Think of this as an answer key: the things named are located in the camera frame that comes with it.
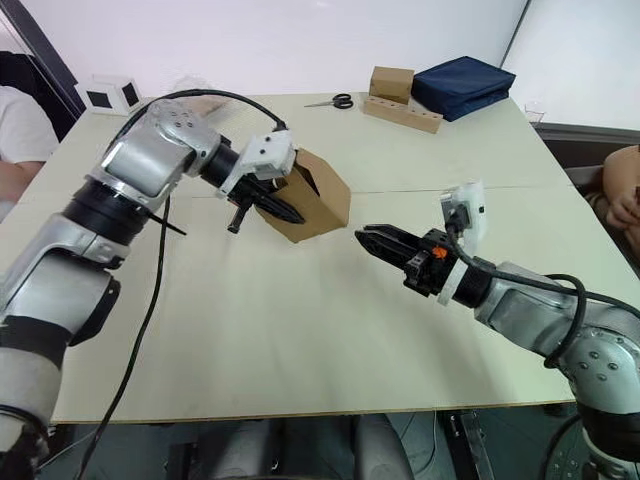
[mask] white wall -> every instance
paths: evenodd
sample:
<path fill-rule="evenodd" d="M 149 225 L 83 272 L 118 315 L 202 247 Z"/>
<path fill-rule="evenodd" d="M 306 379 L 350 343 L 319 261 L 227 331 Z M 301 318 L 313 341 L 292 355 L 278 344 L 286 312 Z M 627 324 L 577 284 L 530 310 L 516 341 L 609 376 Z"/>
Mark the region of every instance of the white wall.
<path fill-rule="evenodd" d="M 498 64 L 524 0 L 23 0 L 79 80 L 184 75 L 241 93 L 367 90 L 373 66 Z"/>
<path fill-rule="evenodd" d="M 3 12 L 0 12 L 0 51 L 30 53 Z"/>
<path fill-rule="evenodd" d="M 532 0 L 504 68 L 544 122 L 640 130 L 640 1 Z"/>

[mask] white shirt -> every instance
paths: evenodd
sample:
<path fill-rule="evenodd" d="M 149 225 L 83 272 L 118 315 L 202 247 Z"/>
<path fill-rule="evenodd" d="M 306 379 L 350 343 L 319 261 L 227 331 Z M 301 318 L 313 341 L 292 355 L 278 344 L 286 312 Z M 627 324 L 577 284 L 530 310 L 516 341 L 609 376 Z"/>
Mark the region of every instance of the white shirt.
<path fill-rule="evenodd" d="M 57 146 L 51 121 L 40 105 L 20 90 L 0 86 L 0 160 L 46 162 Z M 0 222 L 13 205 L 0 200 Z"/>

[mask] silver robotic arm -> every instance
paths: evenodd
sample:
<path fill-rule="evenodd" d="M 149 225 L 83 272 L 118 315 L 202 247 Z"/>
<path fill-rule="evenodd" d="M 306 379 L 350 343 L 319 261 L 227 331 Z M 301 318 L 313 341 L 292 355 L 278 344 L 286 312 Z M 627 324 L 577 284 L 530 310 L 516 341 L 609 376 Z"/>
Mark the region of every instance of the silver robotic arm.
<path fill-rule="evenodd" d="M 287 175 L 290 132 L 254 137 L 238 154 L 176 100 L 153 102 L 113 142 L 67 208 L 52 215 L 10 267 L 0 290 L 0 478 L 32 478 L 47 453 L 67 346 L 95 336 L 115 304 L 117 269 L 130 243 L 184 174 L 200 176 L 238 205 L 237 232 L 258 205 L 292 223 L 304 219 L 273 197 Z"/>
<path fill-rule="evenodd" d="M 496 267 L 470 259 L 457 244 L 455 229 L 447 230 L 417 237 L 391 225 L 367 225 L 356 237 L 371 255 L 402 269 L 404 285 L 422 295 L 441 296 L 457 277 L 453 300 L 473 308 L 476 320 L 513 343 L 549 359 L 574 324 L 578 301 L 572 290 L 512 263 Z M 582 417 L 590 449 L 583 477 L 640 479 L 640 315 L 633 307 L 588 301 L 571 338 L 549 366 L 569 381 Z"/>

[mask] brown cardboard box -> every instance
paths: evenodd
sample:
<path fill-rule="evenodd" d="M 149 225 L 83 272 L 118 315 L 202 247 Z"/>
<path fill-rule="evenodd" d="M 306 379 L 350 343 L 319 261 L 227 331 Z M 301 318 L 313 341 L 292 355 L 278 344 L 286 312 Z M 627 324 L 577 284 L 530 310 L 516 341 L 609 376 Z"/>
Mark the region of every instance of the brown cardboard box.
<path fill-rule="evenodd" d="M 351 190 L 320 157 L 299 149 L 293 170 L 278 183 L 282 187 L 274 195 L 298 210 L 305 223 L 288 223 L 257 210 L 269 225 L 292 242 L 298 243 L 349 223 Z"/>
<path fill-rule="evenodd" d="M 413 70 L 404 68 L 375 67 L 371 75 L 369 95 L 407 105 L 411 98 L 414 73 Z"/>

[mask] blue pouch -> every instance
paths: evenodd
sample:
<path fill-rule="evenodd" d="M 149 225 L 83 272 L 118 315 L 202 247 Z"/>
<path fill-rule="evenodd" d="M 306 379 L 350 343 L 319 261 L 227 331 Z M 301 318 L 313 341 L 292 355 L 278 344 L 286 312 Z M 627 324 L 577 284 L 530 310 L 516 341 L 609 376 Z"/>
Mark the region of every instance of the blue pouch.
<path fill-rule="evenodd" d="M 411 95 L 448 121 L 507 98 L 516 76 L 471 57 L 460 57 L 418 73 Z"/>

